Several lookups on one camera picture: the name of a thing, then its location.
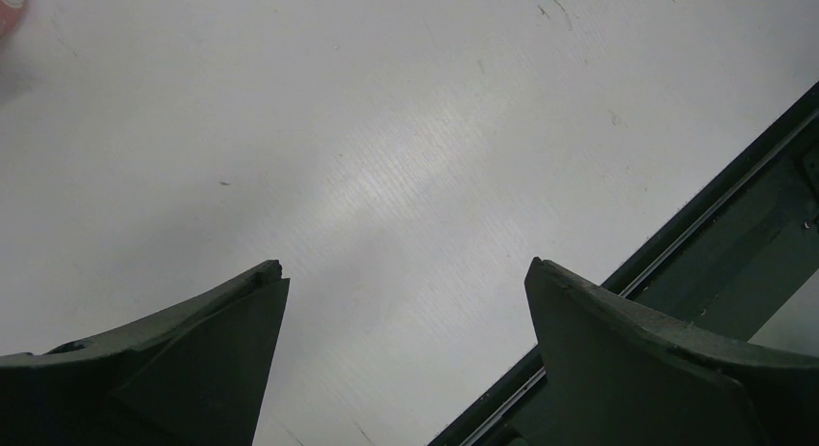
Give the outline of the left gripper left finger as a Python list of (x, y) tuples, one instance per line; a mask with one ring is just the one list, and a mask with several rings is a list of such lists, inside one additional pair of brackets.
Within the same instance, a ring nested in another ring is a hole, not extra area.
[(1, 359), (5, 445), (249, 445), (290, 282), (265, 261), (106, 332)]

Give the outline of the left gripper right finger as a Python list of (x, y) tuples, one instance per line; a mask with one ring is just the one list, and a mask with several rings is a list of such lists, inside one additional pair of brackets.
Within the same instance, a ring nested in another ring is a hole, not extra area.
[(565, 445), (814, 445), (818, 361), (726, 338), (534, 259), (524, 287)]

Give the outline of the pink mug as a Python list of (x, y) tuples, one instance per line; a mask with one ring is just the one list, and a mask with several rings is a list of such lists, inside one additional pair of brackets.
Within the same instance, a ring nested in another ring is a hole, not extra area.
[(0, 37), (4, 38), (22, 19), (26, 9), (26, 0), (0, 0), (0, 4)]

